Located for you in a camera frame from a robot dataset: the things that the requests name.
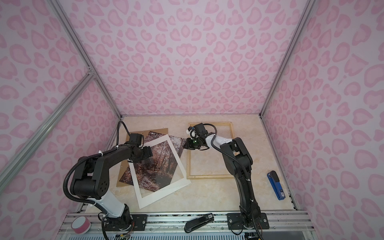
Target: black mounting plate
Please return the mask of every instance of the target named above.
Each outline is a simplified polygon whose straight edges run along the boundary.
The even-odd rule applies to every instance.
[[[144,231],[147,224],[147,214],[131,214],[131,217],[135,223],[133,231]],[[113,228],[110,224],[106,224],[105,231],[119,231],[119,229]]]
[[[228,229],[229,230],[246,230],[246,228],[243,226],[244,218],[241,214],[227,214],[227,223],[228,223]],[[266,217],[265,213],[260,214],[260,218],[256,220],[257,228],[260,229],[269,229],[269,223],[268,219]]]

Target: white picture mat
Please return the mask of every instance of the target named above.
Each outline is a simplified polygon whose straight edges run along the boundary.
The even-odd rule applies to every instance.
[[[142,197],[141,192],[140,192],[139,182],[137,181],[135,167],[134,167],[133,163],[130,162],[129,168],[131,170],[133,186],[135,188],[137,202],[139,204],[140,209],[148,206],[149,204],[156,202],[159,199],[162,199],[165,196],[168,196],[169,194],[171,194],[173,192],[176,192],[177,190],[179,190],[179,189],[181,189],[181,188],[183,188],[183,187],[185,187],[191,183],[191,181],[187,179],[187,172],[184,169],[184,166],[180,161],[179,155],[177,154],[176,149],[173,146],[168,134],[164,135],[162,137],[156,138],[150,142],[145,143],[144,147],[145,146],[153,147],[153,146],[158,145],[158,144],[165,142],[165,141],[168,142],[168,145],[169,145],[170,149],[172,150],[172,153],[173,153],[173,155],[177,161],[177,165],[179,166],[181,173],[183,174],[183,178],[174,182],[174,183],[171,183],[171,184],[163,187],[162,189],[157,190],[156,192],[154,192],[148,196]]]

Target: pink wall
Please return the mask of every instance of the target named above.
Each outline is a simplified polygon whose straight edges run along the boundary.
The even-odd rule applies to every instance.
[[[84,76],[43,0],[0,3],[0,172]]]
[[[266,124],[320,239],[384,238],[384,2],[322,0]]]
[[[0,196],[1,239],[50,239],[77,203],[63,179],[81,156],[104,150],[117,118],[91,82]]]
[[[145,2],[61,1],[124,114],[258,113],[306,0]]]

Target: round pink device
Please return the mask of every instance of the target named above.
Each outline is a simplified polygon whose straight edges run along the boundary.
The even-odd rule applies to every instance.
[[[71,228],[77,234],[84,234],[91,228],[91,222],[86,217],[78,217],[72,222]]]

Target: wooden picture frame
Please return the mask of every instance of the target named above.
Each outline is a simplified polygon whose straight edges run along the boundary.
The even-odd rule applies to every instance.
[[[200,122],[190,122],[189,126],[193,127],[199,123]],[[235,132],[233,130],[232,122],[205,122],[205,123],[210,123],[215,126],[229,126],[229,130],[231,132],[231,138],[235,137]],[[187,179],[225,179],[225,178],[233,178],[233,176],[229,172],[228,174],[224,174],[224,175],[192,175],[191,174],[191,150],[187,150]]]

